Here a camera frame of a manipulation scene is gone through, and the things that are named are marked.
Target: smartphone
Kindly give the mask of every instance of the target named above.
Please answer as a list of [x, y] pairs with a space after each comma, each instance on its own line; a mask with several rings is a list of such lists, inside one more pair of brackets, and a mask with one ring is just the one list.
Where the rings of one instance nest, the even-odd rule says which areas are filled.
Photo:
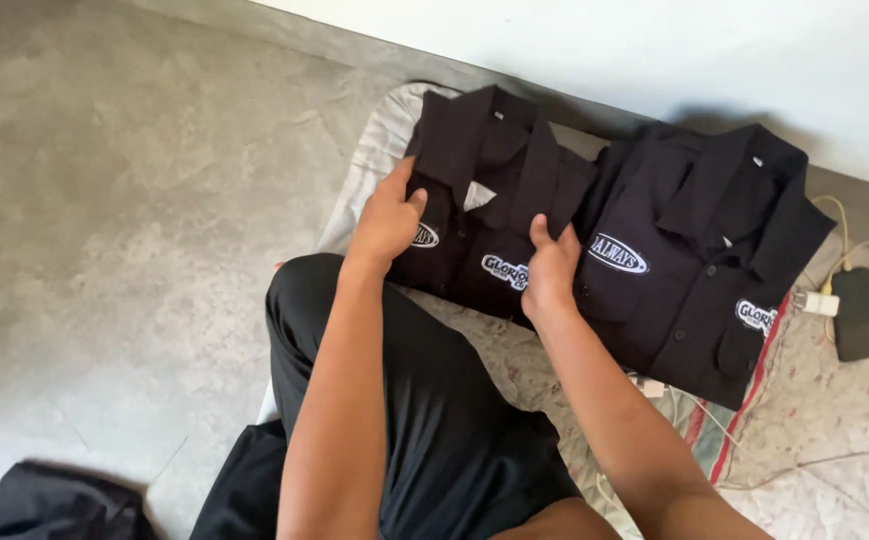
[[831, 278], [831, 292], [840, 299], [835, 316], [837, 359], [869, 359], [869, 269], [838, 272]]

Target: black button-up shirt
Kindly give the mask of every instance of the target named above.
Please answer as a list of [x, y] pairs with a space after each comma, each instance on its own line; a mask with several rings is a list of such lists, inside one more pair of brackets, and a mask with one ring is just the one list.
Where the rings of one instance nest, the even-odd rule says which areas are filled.
[[530, 328], [521, 292], [532, 220], [548, 215], [558, 238], [594, 165], [559, 146], [536, 104], [497, 86], [454, 99], [426, 93], [405, 155], [416, 156], [407, 192], [428, 190], [428, 203], [388, 280]]
[[625, 367], [738, 410], [786, 293], [834, 227], [808, 157], [760, 125], [665, 124], [598, 157], [574, 294]]

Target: white wall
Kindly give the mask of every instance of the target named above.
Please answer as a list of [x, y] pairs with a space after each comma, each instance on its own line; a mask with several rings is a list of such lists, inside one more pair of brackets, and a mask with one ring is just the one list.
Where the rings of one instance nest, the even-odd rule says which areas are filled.
[[869, 0], [256, 1], [648, 117], [768, 114], [869, 180]]

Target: embroidered patch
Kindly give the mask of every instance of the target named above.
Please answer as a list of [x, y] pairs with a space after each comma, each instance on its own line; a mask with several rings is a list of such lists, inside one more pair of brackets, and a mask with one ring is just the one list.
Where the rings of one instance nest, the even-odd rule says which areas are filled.
[[772, 325], [775, 324], [778, 310], [764, 309], [742, 299], [738, 300], [738, 305], [735, 306], [735, 315], [745, 326], [753, 330], [760, 330], [764, 334], [764, 339], [768, 339], [768, 333], [772, 330]]
[[588, 254], [599, 263], [628, 274], [647, 274], [650, 270], [648, 262], [637, 251], [603, 232], [595, 236]]
[[414, 233], [411, 245], [416, 248], [434, 248], [438, 245], [438, 233], [424, 223], [418, 222], [418, 229]]
[[528, 266], [504, 262], [497, 254], [486, 254], [481, 259], [481, 268], [499, 280], [511, 282], [514, 290], [525, 290], [528, 286]]

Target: person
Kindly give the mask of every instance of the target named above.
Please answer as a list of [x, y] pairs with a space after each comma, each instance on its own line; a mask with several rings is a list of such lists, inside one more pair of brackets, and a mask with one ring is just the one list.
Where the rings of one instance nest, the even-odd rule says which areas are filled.
[[[278, 269], [266, 298], [279, 421], [249, 426], [191, 535], [279, 540], [618, 538], [585, 503], [542, 412], [510, 405], [457, 331], [385, 284], [427, 194], [401, 160], [344, 258]], [[581, 245], [544, 215], [522, 296], [597, 463], [647, 540], [764, 539], [708, 482], [572, 297]]]

